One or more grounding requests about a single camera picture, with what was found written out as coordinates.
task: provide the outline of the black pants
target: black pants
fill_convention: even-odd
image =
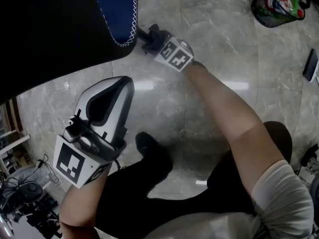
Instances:
[[[286,127],[274,121],[266,122],[265,126],[278,149],[290,162],[292,139]],[[182,215],[254,212],[231,151],[212,171],[207,180],[208,188],[198,196],[186,200],[148,198],[149,191],[167,177],[169,167],[143,158],[111,174],[99,202],[96,227],[119,239],[141,239],[160,225]]]

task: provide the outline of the black shoe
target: black shoe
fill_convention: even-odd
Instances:
[[[152,160],[158,165],[165,165],[172,169],[172,161],[167,150],[146,132],[135,136],[136,148],[147,160]]]

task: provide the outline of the blue cushion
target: blue cushion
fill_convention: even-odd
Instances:
[[[138,0],[97,0],[114,41],[132,43],[137,32]]]

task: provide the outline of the person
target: person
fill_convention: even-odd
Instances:
[[[212,171],[207,189],[186,200],[148,198],[172,162],[165,147],[141,132],[136,136],[140,162],[109,177],[107,169],[82,188],[69,189],[59,214],[63,237],[97,239],[97,227],[119,239],[307,238],[314,207],[289,165],[292,139],[286,127],[262,123],[202,65],[187,65],[183,73],[231,149]]]

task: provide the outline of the trash can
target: trash can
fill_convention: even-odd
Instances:
[[[265,27],[276,27],[305,18],[306,4],[301,0],[253,0],[251,10]]]

